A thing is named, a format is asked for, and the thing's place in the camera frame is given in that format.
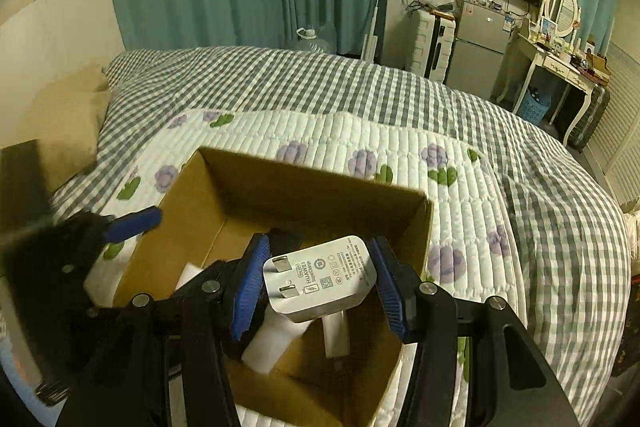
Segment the white huawei charger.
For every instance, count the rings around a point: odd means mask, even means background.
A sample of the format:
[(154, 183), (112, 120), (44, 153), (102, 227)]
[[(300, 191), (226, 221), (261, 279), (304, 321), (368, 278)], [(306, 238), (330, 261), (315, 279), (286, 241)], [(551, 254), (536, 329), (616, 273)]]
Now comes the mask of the white huawei charger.
[(272, 257), (262, 276), (270, 307), (294, 323), (355, 308), (376, 282), (367, 245), (356, 235)]

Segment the white bottle in box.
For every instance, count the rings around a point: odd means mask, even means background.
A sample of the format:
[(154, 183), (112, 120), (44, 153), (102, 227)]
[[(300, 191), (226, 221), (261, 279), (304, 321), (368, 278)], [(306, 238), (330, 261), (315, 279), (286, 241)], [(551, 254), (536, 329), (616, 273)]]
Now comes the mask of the white bottle in box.
[(303, 335), (311, 321), (292, 322), (268, 306), (264, 321), (242, 353), (242, 362), (252, 371), (268, 375), (290, 344)]

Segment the white floral quilt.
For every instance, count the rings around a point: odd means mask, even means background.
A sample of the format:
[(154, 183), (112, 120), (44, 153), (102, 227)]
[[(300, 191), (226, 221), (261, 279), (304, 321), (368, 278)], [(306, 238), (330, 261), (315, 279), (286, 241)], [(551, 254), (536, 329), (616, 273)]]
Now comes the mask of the white floral quilt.
[[(126, 176), (119, 181), (102, 210), (123, 216), (160, 204), (180, 171), (201, 147), (228, 150), (299, 167), (316, 168), (354, 179), (423, 192), (433, 204), (428, 248), (419, 251), (419, 268), (426, 281), (442, 283), (454, 297), (484, 301), (492, 295), (506, 298), (520, 319), (526, 319), (525, 284), (506, 203), (490, 161), (478, 146), (436, 132), (375, 124), (347, 113), (307, 115), (294, 112), (223, 114), (210, 109), (188, 109), (146, 141), (134, 154)], [(117, 287), (126, 273), (140, 236), (106, 246), (87, 277), (85, 288), (101, 306), (113, 306)], [(264, 384), (266, 405), (237, 404), (242, 426), (346, 426), (340, 415), (354, 391), (346, 390), (337, 412), (320, 404), (320, 391), (337, 391), (330, 359), (320, 355), (321, 327), (310, 325), (293, 341), (269, 375), (241, 365), (240, 391)], [(312, 383), (294, 376), (294, 362), (303, 362), (303, 340), (318, 362)], [(393, 372), (383, 377), (384, 395), (375, 414), (367, 413), (365, 426), (393, 426), (400, 414), (400, 399), (408, 386), (409, 364), (415, 347), (399, 348), (392, 355)]]

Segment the beige pillow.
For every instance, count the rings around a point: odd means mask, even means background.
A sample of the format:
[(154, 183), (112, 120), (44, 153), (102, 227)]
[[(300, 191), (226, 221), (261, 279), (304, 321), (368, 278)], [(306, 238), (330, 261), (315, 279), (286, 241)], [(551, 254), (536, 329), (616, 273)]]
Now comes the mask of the beige pillow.
[(110, 101), (102, 67), (89, 64), (48, 83), (24, 110), (9, 143), (37, 142), (49, 193), (96, 163), (99, 133)]

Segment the brown cardboard box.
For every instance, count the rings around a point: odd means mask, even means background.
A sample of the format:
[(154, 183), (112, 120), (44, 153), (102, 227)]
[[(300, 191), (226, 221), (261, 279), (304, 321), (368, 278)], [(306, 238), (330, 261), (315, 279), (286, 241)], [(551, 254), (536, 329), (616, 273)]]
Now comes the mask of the brown cardboard box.
[[(166, 298), (186, 265), (239, 258), (253, 235), (275, 228), (307, 247), (346, 235), (383, 236), (402, 262), (421, 270), (432, 220), (426, 196), (408, 188), (207, 147), (186, 162), (160, 209), (162, 222), (140, 239), (116, 305), (141, 291)], [(370, 425), (401, 343), (375, 293), (347, 316), (350, 353), (341, 369), (326, 357), (314, 324), (268, 375), (228, 360), (235, 402), (296, 426)]]

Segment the white wardrobe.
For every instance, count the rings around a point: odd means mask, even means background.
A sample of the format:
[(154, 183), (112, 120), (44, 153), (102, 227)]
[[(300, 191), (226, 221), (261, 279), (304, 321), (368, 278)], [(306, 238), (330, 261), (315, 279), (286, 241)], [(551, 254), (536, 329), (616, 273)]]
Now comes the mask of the white wardrobe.
[(606, 54), (610, 103), (585, 155), (621, 204), (639, 196), (639, 44), (639, 0), (618, 0)]

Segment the clear water jug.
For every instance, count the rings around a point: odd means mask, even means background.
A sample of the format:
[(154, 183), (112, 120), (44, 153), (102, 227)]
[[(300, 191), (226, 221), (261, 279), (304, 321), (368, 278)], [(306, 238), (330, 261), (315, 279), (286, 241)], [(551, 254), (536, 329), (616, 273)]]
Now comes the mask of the clear water jug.
[(335, 54), (334, 31), (329, 26), (298, 28), (292, 49), (295, 51)]

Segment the blue laundry basket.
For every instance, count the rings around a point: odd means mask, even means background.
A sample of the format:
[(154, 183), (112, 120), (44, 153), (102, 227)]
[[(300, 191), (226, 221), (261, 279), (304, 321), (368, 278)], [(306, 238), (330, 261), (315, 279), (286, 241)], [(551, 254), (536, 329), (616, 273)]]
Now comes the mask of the blue laundry basket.
[(516, 112), (518, 117), (526, 120), (529, 124), (538, 126), (544, 115), (547, 114), (551, 106), (551, 95), (540, 91), (538, 88), (529, 88), (524, 95), (523, 101)]

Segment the white stick vacuum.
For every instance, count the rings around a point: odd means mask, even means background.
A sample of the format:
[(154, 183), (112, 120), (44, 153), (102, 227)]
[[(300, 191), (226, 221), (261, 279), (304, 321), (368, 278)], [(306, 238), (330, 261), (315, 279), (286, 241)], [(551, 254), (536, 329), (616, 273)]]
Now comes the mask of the white stick vacuum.
[(380, 0), (374, 0), (371, 19), (368, 31), (364, 36), (360, 60), (367, 63), (373, 63), (376, 48), (378, 47), (378, 36), (375, 35), (376, 24), (378, 23), (378, 10), (380, 9)]

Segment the white dressing table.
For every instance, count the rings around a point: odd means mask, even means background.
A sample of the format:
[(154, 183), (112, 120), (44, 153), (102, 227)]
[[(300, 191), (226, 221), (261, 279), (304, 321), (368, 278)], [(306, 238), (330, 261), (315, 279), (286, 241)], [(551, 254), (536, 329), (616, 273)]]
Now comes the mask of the white dressing table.
[(570, 134), (578, 126), (582, 118), (586, 116), (591, 102), (594, 100), (594, 96), (596, 94), (602, 94), (605, 87), (598, 80), (595, 80), (584, 72), (581, 72), (578, 68), (570, 64), (569, 61), (562, 60), (561, 57), (554, 55), (551, 51), (547, 51), (541, 46), (538, 46), (535, 41), (530, 40), (526, 35), (514, 32), (511, 42), (508, 44), (506, 55), (503, 59), (504, 83), (501, 92), (497, 95), (497, 104), (502, 103), (516, 81), (514, 64), (516, 63), (516, 58), (520, 55), (529, 61), (529, 65), (526, 70), (523, 83), (521, 84), (520, 90), (518, 90), (515, 102), (511, 108), (511, 112), (513, 114), (518, 113), (520, 110), (520, 107), (524, 102), (526, 92), (528, 91), (529, 85), (532, 82), (537, 69), (548, 72), (564, 84), (562, 96), (558, 104), (555, 106), (550, 124), (553, 124), (555, 118), (558, 117), (570, 90), (576, 89), (579, 92), (582, 92), (582, 95), (584, 96), (582, 105), (579, 107), (573, 120), (568, 124), (566, 131), (562, 136), (562, 144), (565, 147), (568, 147)]

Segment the white suitcase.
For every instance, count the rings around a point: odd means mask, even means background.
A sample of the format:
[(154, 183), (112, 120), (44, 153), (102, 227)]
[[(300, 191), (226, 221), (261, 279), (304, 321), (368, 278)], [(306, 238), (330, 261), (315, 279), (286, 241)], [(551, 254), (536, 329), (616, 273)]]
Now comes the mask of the white suitcase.
[(417, 10), (409, 16), (409, 51), (405, 70), (443, 83), (449, 66), (456, 20), (442, 12)]

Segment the small grey fridge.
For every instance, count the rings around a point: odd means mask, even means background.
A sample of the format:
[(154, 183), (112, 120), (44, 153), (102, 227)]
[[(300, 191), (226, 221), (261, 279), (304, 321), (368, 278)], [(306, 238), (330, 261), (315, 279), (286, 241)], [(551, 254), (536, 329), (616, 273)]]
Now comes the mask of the small grey fridge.
[(489, 100), (497, 86), (513, 23), (503, 12), (463, 2), (445, 84)]

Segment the white oval vanity mirror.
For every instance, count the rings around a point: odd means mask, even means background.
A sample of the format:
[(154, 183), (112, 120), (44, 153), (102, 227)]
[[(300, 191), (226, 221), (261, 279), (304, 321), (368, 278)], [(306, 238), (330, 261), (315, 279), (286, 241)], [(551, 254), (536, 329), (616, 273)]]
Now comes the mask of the white oval vanity mirror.
[(570, 36), (580, 25), (582, 9), (578, 0), (542, 0), (541, 16), (555, 23), (555, 35)]

